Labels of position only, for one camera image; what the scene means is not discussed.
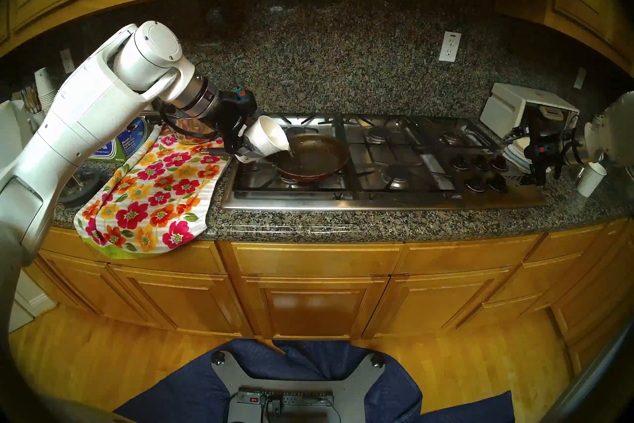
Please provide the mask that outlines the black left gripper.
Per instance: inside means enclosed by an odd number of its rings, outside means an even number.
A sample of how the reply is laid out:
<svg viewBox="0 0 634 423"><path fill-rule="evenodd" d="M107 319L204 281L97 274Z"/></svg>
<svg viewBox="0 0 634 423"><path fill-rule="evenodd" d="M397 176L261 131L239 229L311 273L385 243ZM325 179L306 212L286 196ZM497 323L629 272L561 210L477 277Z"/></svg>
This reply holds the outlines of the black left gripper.
<svg viewBox="0 0 634 423"><path fill-rule="evenodd" d="M250 90L219 91L217 103L213 109L213 123L224 148L236 158L247 164L264 158L258 147L250 141L242 141L239 136L247 119L255 114L257 101Z"/></svg>

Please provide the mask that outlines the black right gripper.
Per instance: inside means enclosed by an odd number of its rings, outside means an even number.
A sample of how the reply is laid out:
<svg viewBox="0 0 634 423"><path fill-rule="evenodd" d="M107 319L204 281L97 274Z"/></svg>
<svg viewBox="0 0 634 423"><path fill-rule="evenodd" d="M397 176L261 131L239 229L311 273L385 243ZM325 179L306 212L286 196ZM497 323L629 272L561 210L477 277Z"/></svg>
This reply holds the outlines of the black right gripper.
<svg viewBox="0 0 634 423"><path fill-rule="evenodd" d="M564 165L582 165L579 149L582 142L576 137L577 128L564 131L562 134L541 135L537 129L514 127L502 138L507 146L519 141L517 146L528 146L530 173L526 175L526 184L545 186L548 168L554 171L558 179Z"/></svg>

